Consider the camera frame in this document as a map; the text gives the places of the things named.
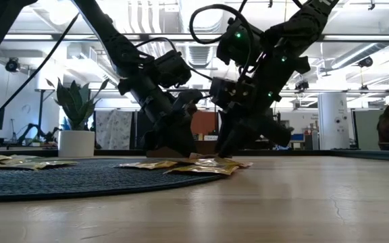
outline snake plant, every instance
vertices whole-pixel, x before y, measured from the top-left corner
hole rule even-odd
[[[97,95],[106,88],[109,79],[103,81],[99,91],[93,98],[89,97],[89,84],[85,84],[80,88],[76,81],[73,81],[70,88],[62,85],[61,80],[58,79],[58,86],[55,87],[51,81],[47,80],[47,84],[52,86],[57,92],[57,100],[55,102],[62,107],[67,116],[68,123],[71,130],[84,130],[88,118],[93,114],[95,104],[94,99]]]

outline round rug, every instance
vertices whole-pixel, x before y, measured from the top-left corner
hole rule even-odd
[[[168,169],[115,168],[145,159],[83,159],[55,169],[0,170],[0,202],[148,192],[211,182],[222,175],[163,174]]]

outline table surface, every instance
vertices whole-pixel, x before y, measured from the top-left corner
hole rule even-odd
[[[198,186],[0,203],[0,243],[389,242],[389,161],[236,160],[254,165]]]

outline desk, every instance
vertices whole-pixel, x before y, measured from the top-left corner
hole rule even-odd
[[[239,157],[227,180],[0,203],[0,243],[389,242],[389,161]]]

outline white plant pot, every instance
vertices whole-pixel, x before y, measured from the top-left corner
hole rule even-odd
[[[95,133],[89,131],[60,131],[58,136],[59,157],[93,157]]]

